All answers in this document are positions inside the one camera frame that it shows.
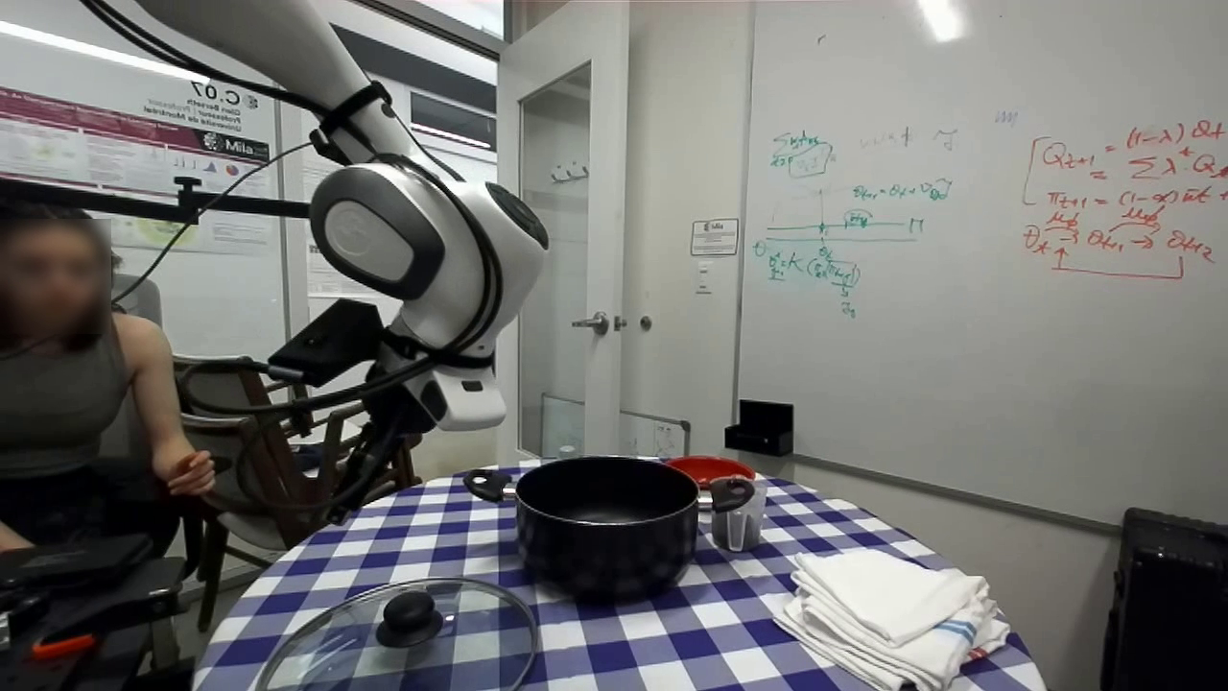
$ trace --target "red container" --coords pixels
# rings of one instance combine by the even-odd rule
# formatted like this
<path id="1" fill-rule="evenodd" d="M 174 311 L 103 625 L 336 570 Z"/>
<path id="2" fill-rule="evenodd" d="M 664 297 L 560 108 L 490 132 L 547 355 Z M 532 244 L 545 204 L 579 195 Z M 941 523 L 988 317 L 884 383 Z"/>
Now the red container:
<path id="1" fill-rule="evenodd" d="M 689 478 L 698 493 L 708 493 L 712 480 L 730 480 L 730 478 L 756 480 L 756 468 L 734 457 L 669 457 L 664 465 Z"/>

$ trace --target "hand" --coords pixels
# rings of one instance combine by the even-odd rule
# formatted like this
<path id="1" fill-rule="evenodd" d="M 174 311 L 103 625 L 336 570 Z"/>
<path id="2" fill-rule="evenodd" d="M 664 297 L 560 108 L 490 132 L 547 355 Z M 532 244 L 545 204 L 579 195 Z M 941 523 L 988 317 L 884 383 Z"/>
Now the hand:
<path id="1" fill-rule="evenodd" d="M 216 457 L 208 451 L 184 457 L 165 478 L 168 494 L 208 494 L 216 488 Z"/>

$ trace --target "person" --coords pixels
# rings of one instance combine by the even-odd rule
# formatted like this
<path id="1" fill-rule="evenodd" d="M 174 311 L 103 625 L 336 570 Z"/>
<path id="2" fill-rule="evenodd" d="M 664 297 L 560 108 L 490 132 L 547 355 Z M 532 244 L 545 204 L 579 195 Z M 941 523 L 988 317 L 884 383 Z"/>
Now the person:
<path id="1" fill-rule="evenodd" d="M 181 428 L 174 350 L 111 311 L 111 278 L 85 210 L 0 201 L 0 552 L 113 533 L 90 462 L 128 395 L 165 493 L 216 488 L 211 452 Z"/>

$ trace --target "blue checkered tablecloth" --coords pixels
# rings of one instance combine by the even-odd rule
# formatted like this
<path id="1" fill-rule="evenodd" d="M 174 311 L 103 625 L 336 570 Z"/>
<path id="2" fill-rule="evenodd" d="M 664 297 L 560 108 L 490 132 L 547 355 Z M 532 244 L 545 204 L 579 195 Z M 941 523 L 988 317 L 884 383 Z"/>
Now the blue checkered tablecloth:
<path id="1" fill-rule="evenodd" d="M 484 579 L 513 590 L 537 615 L 539 658 L 524 688 L 560 691 L 684 691 L 684 688 L 807 688 L 863 691 L 845 670 L 820 670 L 772 622 L 790 596 L 790 556 L 885 549 L 922 564 L 936 552 L 845 500 L 772 480 L 765 546 L 724 556 L 698 537 L 675 590 L 617 606 L 575 606 L 532 585 L 513 552 L 513 505 L 490 506 L 461 480 L 431 480 L 368 505 L 351 523 L 327 528 L 285 552 L 220 622 L 194 688 L 254 688 L 273 651 L 327 606 L 368 588 L 422 579 Z M 1023 647 L 1010 639 L 967 665 L 958 691 L 1041 691 Z"/>

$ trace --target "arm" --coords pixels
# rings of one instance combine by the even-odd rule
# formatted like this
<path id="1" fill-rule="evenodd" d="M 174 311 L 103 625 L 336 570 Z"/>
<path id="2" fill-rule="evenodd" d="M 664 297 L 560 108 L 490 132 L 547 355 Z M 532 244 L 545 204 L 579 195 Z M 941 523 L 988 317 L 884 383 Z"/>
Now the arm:
<path id="1" fill-rule="evenodd" d="M 181 424 L 175 363 L 165 336 L 133 317 L 113 317 L 129 395 L 151 434 L 152 474 L 174 494 L 203 494 L 216 484 L 216 465 L 198 452 Z"/>

